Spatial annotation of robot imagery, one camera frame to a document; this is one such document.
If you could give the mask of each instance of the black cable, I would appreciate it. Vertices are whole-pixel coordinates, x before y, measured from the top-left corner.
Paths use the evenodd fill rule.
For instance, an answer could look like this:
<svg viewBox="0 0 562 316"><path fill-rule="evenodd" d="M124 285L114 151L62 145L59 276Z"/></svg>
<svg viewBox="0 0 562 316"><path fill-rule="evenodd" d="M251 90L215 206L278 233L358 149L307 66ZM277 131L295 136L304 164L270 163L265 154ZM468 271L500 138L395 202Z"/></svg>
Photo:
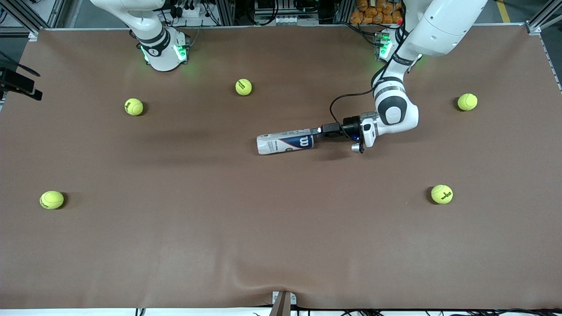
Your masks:
<svg viewBox="0 0 562 316"><path fill-rule="evenodd" d="M218 19L215 17L215 15L213 14L212 10L210 9L209 3L207 2L207 0L203 0L201 3L203 3L203 6L205 7L205 10L209 13L211 20L216 24L216 26L220 26Z"/></svg>
<svg viewBox="0 0 562 316"><path fill-rule="evenodd" d="M9 64L13 64L13 65L19 66L19 67L21 67L23 70L29 72L30 74L32 74L32 75L34 75L34 76L37 76L37 77L40 77L40 76L41 76L37 71L35 71L35 70L33 70L33 69L31 69L31 68L29 68L29 67L27 67L27 66L24 66L24 65L20 64L19 62L13 60L12 57L8 56L8 55L7 55L6 53L4 53L3 51L0 51L0 54L1 54L2 56L4 56L6 59L8 59L8 63L9 63Z"/></svg>
<svg viewBox="0 0 562 316"><path fill-rule="evenodd" d="M163 9L160 9L160 12L162 12L162 17L164 18L164 21L166 22L166 26L172 26L172 25L174 25L174 24L173 24L173 21L172 21L172 24L170 24L170 23L168 22L168 18L166 17L166 14L164 13L164 10L163 10Z"/></svg>
<svg viewBox="0 0 562 316"><path fill-rule="evenodd" d="M318 1L316 3L316 5L312 8L305 8L305 7L301 7L301 6L298 5L298 0L293 0L293 6L297 10L299 10L301 12L304 12L304 13L316 12L316 11L318 11L318 8L320 7L320 1Z"/></svg>
<svg viewBox="0 0 562 316"><path fill-rule="evenodd" d="M367 41L367 43L373 45L373 46L377 46L377 44L375 44L373 41L371 41L369 38L367 38L367 36L365 35L365 32L363 32L361 30L361 27L359 26L359 24L357 24L357 28L359 29L359 33L361 33L361 36L363 37L363 39L365 41Z"/></svg>
<svg viewBox="0 0 562 316"><path fill-rule="evenodd" d="M279 13L279 3L277 2L277 0L271 0L273 3L273 8L271 10L271 17L269 18L269 20L266 23L259 23L256 22L256 20L254 20L251 16L250 16L250 8L253 7L251 6L251 2L253 2L255 0L248 0L246 1L246 17L248 18L248 20L254 24L254 25L258 25L258 26L264 26L267 24L270 24L271 22L273 22L275 20L275 18L277 17L277 14Z"/></svg>
<svg viewBox="0 0 562 316"><path fill-rule="evenodd" d="M8 11L4 11L4 9L0 8L0 17L2 17L2 21L0 21L0 24L4 23L4 21L6 20L6 18L8 17Z"/></svg>

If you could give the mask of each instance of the metal frame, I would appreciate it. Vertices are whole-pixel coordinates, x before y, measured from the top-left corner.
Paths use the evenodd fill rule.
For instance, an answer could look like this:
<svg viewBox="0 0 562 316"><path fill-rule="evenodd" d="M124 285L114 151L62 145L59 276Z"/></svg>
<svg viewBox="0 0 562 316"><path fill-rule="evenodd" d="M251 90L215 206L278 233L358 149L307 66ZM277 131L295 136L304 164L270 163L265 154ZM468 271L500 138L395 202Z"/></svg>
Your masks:
<svg viewBox="0 0 562 316"><path fill-rule="evenodd" d="M562 0L548 1L540 11L538 11L530 20L525 23L529 35L538 35L541 32L541 28L546 28L562 19L560 17L557 17L554 19L556 21L547 22L548 19L561 7Z"/></svg>
<svg viewBox="0 0 562 316"><path fill-rule="evenodd" d="M339 3L338 10L334 15L334 23L337 22L349 22L351 13L355 10L354 0L342 0Z"/></svg>
<svg viewBox="0 0 562 316"><path fill-rule="evenodd" d="M37 35L40 29L54 28L59 22L60 12L66 0L55 0L47 21L24 1L0 0L0 7L8 12L21 27L0 27L3 37L27 37L29 33Z"/></svg>
<svg viewBox="0 0 562 316"><path fill-rule="evenodd" d="M216 0L221 26L234 25L234 2L230 0Z"/></svg>
<svg viewBox="0 0 562 316"><path fill-rule="evenodd" d="M37 35L40 29L48 28L47 23L23 1L0 0L0 5L31 33Z"/></svg>

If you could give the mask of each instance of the yellow tennis ball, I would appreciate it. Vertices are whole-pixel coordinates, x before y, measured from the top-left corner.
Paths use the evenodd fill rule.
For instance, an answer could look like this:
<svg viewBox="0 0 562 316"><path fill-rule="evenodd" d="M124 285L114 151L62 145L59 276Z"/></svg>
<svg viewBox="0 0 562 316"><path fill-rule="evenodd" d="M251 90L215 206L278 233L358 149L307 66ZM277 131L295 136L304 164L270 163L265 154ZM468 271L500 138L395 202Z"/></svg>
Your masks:
<svg viewBox="0 0 562 316"><path fill-rule="evenodd" d="M459 100L457 101L457 105L463 111L470 111L476 107L478 104L478 99L472 93L465 93L460 96Z"/></svg>
<svg viewBox="0 0 562 316"><path fill-rule="evenodd" d="M132 99L128 99L125 102L125 111L130 115L137 116L141 114L143 110L144 107L139 99L132 98Z"/></svg>
<svg viewBox="0 0 562 316"><path fill-rule="evenodd" d="M439 184L431 190L431 198L436 203L447 204L453 199L453 190L444 184Z"/></svg>
<svg viewBox="0 0 562 316"><path fill-rule="evenodd" d="M65 198L58 191L47 191L39 198L39 204L47 210L58 209L64 201Z"/></svg>
<svg viewBox="0 0 562 316"><path fill-rule="evenodd" d="M248 79L240 79L236 82L236 92L241 96L247 96L252 92L252 83Z"/></svg>

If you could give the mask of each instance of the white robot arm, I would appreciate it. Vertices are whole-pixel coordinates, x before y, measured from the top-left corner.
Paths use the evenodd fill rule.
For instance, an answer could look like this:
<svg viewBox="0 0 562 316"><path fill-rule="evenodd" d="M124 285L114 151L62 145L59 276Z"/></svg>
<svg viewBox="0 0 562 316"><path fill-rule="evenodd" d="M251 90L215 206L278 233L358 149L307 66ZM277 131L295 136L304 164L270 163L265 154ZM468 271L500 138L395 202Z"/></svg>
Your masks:
<svg viewBox="0 0 562 316"><path fill-rule="evenodd" d="M385 32L384 37L389 40L379 50L379 57L388 63L371 83L377 111L361 116L361 133L366 147L373 145L376 136L404 132L418 125L418 107L406 95L404 73L421 55L442 56L451 52L472 27L486 2L404 0L407 36L400 43L400 30ZM361 140L352 149L362 152Z"/></svg>
<svg viewBox="0 0 562 316"><path fill-rule="evenodd" d="M169 71L187 61L189 37L164 27L153 12L165 0L91 0L131 28L141 44L147 63L158 71Z"/></svg>

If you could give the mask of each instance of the wire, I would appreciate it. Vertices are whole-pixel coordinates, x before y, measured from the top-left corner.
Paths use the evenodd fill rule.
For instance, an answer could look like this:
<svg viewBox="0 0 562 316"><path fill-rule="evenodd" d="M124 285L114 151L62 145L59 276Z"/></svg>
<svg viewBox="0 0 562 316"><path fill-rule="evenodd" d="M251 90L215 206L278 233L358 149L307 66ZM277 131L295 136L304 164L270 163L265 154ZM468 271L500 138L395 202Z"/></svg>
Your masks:
<svg viewBox="0 0 562 316"><path fill-rule="evenodd" d="M211 20L216 24L216 26L220 26L220 23L218 21L218 19L215 17L215 15L213 14L212 10L210 9L209 3L207 2L207 0L203 0L201 3L203 3L203 6L205 7L205 10L209 13L209 17L211 18Z"/></svg>
<svg viewBox="0 0 562 316"><path fill-rule="evenodd" d="M27 67L27 66L24 66L24 65L20 64L19 62L13 60L12 57L8 56L8 55L7 55L6 53L4 53L3 51L0 51L0 54L1 54L2 56L4 56L6 59L8 59L8 63L13 64L13 65L16 65L16 66L20 66L23 70L29 72L30 74L32 74L32 75L34 75L34 76L37 76L37 77L40 77L40 76L41 76L37 71L35 71L35 70L33 70L33 69L31 69L31 68L29 68L29 67Z"/></svg>
<svg viewBox="0 0 562 316"><path fill-rule="evenodd" d="M318 11L318 8L320 7L320 1L318 1L314 7L308 8L308 7L299 6L298 0L293 0L293 6L295 8L297 8L297 10L299 10L301 12L304 12L304 13L316 12L316 11Z"/></svg>
<svg viewBox="0 0 562 316"><path fill-rule="evenodd" d="M2 17L2 21L0 21L0 24L4 23L4 21L6 20L6 18L8 17L8 11L4 11L4 9L0 8L0 17Z"/></svg>
<svg viewBox="0 0 562 316"><path fill-rule="evenodd" d="M272 11L271 11L271 17L269 18L269 20L266 23L259 23L256 22L251 16L250 16L250 8L251 8L251 2L253 2L255 0L247 0L246 1L246 17L248 18L248 20L254 24L254 25L258 25L258 26L264 26L267 24L270 24L271 22L273 22L275 20L275 18L277 17L277 14L279 13L279 3L277 2L278 0L271 0L271 2L273 3L272 7Z"/></svg>
<svg viewBox="0 0 562 316"><path fill-rule="evenodd" d="M166 17L166 14L164 13L164 10L163 10L163 9L160 9L160 12L162 12L162 17L164 18L164 22L166 22L166 26L172 26L172 25L174 25L174 24L173 24L173 21L172 21L172 23L168 22L168 18Z"/></svg>
<svg viewBox="0 0 562 316"><path fill-rule="evenodd" d="M201 25L197 29L197 33L195 33L195 37L193 38L193 41L189 44L190 48L193 47L193 45L195 45L195 41L197 40L197 37L199 36L199 31L201 30L202 26L203 26L203 20L201 20Z"/></svg>

